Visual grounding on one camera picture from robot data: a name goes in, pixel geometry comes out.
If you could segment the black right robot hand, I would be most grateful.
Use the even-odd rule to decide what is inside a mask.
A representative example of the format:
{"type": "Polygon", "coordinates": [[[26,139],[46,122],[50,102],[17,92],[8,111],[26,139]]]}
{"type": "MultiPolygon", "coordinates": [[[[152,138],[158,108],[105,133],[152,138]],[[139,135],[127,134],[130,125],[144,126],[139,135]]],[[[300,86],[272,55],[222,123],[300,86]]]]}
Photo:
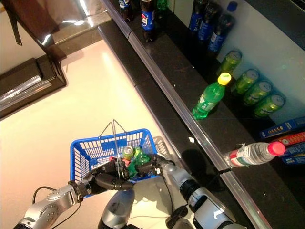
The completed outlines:
{"type": "Polygon", "coordinates": [[[153,173],[156,175],[156,169],[160,169],[161,173],[163,173],[163,168],[169,164],[175,166],[176,164],[172,160],[167,160],[165,157],[158,154],[149,154],[149,161],[142,164],[136,165],[136,171],[140,175],[146,175],[149,173],[153,173]]]}

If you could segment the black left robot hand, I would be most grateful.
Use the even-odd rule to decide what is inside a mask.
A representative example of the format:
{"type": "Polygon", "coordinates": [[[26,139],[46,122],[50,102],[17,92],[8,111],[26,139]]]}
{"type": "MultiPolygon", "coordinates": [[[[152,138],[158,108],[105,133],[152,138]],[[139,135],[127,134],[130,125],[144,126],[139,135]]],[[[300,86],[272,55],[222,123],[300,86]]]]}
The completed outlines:
{"type": "Polygon", "coordinates": [[[87,195],[97,195],[108,190],[129,190],[134,184],[129,178],[119,177],[117,164],[114,161],[107,162],[89,171],[79,182],[68,182],[76,192],[84,198],[87,195]]]}

